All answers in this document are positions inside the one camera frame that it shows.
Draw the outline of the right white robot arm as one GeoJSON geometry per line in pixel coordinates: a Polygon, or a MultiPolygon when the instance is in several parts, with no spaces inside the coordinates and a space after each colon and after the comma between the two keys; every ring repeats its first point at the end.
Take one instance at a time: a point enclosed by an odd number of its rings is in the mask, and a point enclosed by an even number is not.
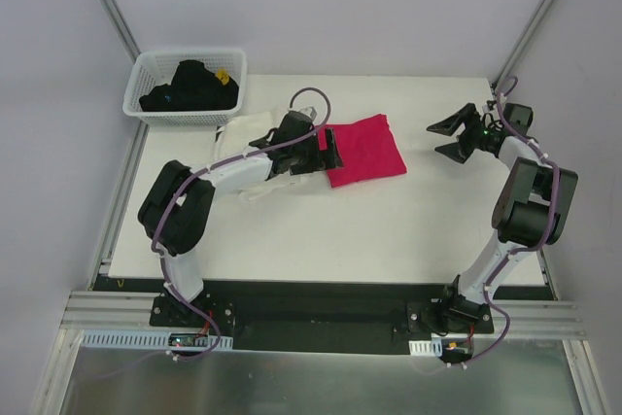
{"type": "Polygon", "coordinates": [[[468,103],[427,128],[457,138],[436,147],[451,160],[464,163],[481,151],[509,170],[492,213],[491,239],[471,267],[444,287],[440,299],[417,313],[418,327],[431,333],[491,331],[485,320],[495,292],[518,263],[558,241],[578,183],[575,172],[559,167],[529,137],[530,107],[494,101],[488,106],[489,112],[480,114],[468,103]]]}

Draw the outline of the white t shirt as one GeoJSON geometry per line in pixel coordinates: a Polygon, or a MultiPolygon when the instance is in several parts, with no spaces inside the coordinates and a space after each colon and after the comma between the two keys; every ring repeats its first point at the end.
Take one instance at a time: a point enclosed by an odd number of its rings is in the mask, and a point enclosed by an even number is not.
{"type": "MultiPolygon", "coordinates": [[[[217,130],[214,160],[240,153],[251,141],[263,137],[269,129],[278,127],[286,114],[285,107],[276,107],[270,111],[234,117],[217,130]]],[[[251,202],[276,190],[305,185],[308,181],[308,175],[291,175],[287,172],[267,182],[239,190],[239,197],[251,202]]]]}

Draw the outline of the pink t shirt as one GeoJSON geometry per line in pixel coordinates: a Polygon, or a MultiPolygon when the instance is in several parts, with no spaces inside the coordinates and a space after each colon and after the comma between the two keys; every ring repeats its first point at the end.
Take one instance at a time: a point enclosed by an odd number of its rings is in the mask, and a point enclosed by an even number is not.
{"type": "Polygon", "coordinates": [[[329,124],[327,129],[333,133],[343,163],[327,171],[333,189],[407,173],[386,115],[329,124]]]}

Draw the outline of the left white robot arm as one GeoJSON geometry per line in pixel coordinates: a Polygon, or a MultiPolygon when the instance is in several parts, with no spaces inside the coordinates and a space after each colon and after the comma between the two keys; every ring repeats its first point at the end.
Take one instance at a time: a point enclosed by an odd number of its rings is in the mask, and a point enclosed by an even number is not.
{"type": "Polygon", "coordinates": [[[310,174],[343,166],[334,131],[289,111],[279,126],[240,153],[192,171],[173,159],[160,170],[137,219],[160,258],[164,287],[175,300],[171,313],[183,326],[205,315],[203,280],[193,249],[204,235],[212,204],[221,196],[289,173],[310,174]]]}

